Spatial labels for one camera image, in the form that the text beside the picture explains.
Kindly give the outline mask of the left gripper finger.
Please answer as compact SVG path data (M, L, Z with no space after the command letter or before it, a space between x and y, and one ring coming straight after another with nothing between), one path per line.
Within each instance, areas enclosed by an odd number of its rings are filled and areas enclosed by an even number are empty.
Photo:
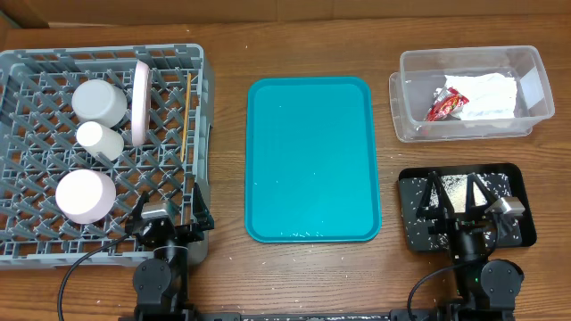
M200 186L194 182L192 212L197 221L207 221L210 216L208 206L205 204Z
M134 209L130 213L130 220L132 222L136 222L141 219L143 207L147 202L149 202L149 193L147 191L143 191L138 197Z

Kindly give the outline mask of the small white plate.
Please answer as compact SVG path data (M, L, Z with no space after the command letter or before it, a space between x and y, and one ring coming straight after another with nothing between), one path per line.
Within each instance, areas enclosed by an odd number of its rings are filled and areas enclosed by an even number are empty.
M77 169L58 183L55 200L61 212L71 221L86 225L107 215L116 199L112 179L91 169Z

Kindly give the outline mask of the wooden chopstick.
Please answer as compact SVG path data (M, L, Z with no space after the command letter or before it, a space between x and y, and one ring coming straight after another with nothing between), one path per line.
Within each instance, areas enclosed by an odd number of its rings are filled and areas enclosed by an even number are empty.
M180 161L184 162L186 157L186 140L188 133L188 118L191 106L191 92L192 92L192 74L188 74L186 78L186 100L185 100L185 110L183 118L183 131L182 131L182 144L180 151Z

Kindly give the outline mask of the white cup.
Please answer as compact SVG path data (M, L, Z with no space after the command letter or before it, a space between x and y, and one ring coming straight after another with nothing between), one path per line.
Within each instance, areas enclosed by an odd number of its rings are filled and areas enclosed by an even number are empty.
M76 133L78 143L91 155L103 154L109 161L116 160L124 149L121 135L97 122L82 123Z

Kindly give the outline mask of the white napkin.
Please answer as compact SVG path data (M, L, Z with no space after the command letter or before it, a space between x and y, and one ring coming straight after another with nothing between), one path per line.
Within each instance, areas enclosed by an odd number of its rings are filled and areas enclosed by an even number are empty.
M468 99L451 116L460 120L513 119L517 101L517 82L500 73L482 76L447 76L446 87L456 89Z

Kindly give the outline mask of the red snack wrapper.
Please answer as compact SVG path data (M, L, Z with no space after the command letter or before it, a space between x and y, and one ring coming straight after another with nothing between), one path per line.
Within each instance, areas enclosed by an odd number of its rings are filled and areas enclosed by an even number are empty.
M454 111L469 103L466 96L454 87L444 87L436 96L434 103L428 110L425 121L438 121L445 119Z

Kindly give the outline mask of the grey round bowl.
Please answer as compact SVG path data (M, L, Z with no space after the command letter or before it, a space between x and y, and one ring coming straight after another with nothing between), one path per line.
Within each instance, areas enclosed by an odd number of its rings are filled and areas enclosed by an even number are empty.
M124 118L128 103L119 88L101 79L92 79L74 91L71 106L81 122L95 121L112 128Z

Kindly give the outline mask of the large white plate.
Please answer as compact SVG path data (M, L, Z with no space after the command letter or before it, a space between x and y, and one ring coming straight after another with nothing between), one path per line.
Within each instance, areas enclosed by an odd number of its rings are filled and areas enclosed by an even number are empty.
M141 146L146 141L146 132L149 128L151 107L152 73L150 67L138 61L131 100L131 141L134 146Z

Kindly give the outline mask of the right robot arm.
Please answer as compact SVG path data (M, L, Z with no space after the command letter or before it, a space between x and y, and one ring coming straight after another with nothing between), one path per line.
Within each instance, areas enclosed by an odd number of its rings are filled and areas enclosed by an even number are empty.
M410 290L407 314L410 320L512 320L523 270L505 259L490 259L512 220L525 206L513 196L496 197L475 173L467 175L465 211L458 214L442 178L431 172L416 216L433 222L431 235L445 235L452 264L421 278ZM456 300L434 308L422 317L412 309L414 294L429 279L444 272L456 278Z

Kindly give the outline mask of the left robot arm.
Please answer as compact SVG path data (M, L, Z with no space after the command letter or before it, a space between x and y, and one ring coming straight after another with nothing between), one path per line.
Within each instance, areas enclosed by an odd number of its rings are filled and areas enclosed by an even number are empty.
M137 293L135 320L199 320L200 313L189 301L189 269L208 254L208 232L214 219L194 184L191 220L176 221L178 207L170 201L151 202L143 193L128 216L126 232L153 256L140 263L133 275Z

